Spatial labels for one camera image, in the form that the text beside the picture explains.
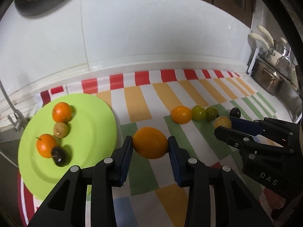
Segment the sink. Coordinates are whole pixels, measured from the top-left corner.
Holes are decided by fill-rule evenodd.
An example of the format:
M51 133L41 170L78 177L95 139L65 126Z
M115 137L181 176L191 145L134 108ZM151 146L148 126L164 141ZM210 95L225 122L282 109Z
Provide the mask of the sink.
M12 128L0 130L0 218L6 222L12 219L8 226L22 226L17 200L18 147L22 132Z

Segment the faucet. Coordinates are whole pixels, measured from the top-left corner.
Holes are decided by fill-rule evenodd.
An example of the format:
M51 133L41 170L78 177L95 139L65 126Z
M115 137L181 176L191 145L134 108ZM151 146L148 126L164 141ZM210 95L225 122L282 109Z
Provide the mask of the faucet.
M10 115L7 116L7 118L9 119L9 121L14 125L14 131L15 132L20 132L21 127L25 128L28 121L26 120L26 118L23 116L23 114L14 107L13 103L11 102L11 100L9 99L9 96L7 95L2 82L0 80L0 90L2 91L5 99L7 100L8 104L10 105L11 109L14 111L14 115L16 118L16 122L14 122L12 120L12 118L10 117Z

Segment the yellow fruit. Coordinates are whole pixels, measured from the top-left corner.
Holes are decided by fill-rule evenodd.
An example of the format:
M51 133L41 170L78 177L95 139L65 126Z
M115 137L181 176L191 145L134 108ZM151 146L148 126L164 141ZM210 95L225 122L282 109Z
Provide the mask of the yellow fruit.
M67 127L66 123L57 122L54 125L54 136L57 138L64 138L67 136L69 132L69 128Z
M147 159L161 158L169 148L165 135L152 127L143 127L137 130L132 143L136 152Z
M172 110L172 120L178 124L186 124L191 120L192 112L188 107L180 106Z
M228 129L231 129L231 121L228 117L219 117L215 124L214 124L214 128L216 129L219 126L223 126L226 127Z

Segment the striped tablecloth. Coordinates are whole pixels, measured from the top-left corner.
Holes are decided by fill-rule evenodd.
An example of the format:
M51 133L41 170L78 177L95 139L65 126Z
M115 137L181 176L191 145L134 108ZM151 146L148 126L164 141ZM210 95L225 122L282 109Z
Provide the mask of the striped tablecloth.
M220 116L238 107L247 120L276 117L276 110L237 73L219 70L155 70L87 79L40 93L43 105L62 95L88 93L104 100L113 110L118 126L118 145L137 129L151 126L166 137L175 136L180 147L207 166L229 165L248 186L266 213L271 214L275 194L242 173L237 149L214 136L214 122L176 124L170 117L176 106L214 106ZM18 176L19 208L26 226L41 204ZM215 223L214 193L210 187L212 226ZM150 160L135 151L123 187L113 188L118 227L184 226L188 189L174 181L169 156ZM87 196L87 226L90 226L90 195Z

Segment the lime green plate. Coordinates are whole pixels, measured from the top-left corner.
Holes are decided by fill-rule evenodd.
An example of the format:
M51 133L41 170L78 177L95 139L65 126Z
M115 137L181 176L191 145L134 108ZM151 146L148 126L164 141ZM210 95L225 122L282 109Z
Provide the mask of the lime green plate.
M36 149L36 137L53 134L52 109L58 102L68 103L75 111L68 122L69 134L58 139L59 145L71 155L71 161L65 167L56 166L52 158L43 158ZM104 101L88 94L60 97L41 108L26 126L18 151L20 174L29 191L44 200L71 166L86 168L96 165L111 156L116 141L115 118Z

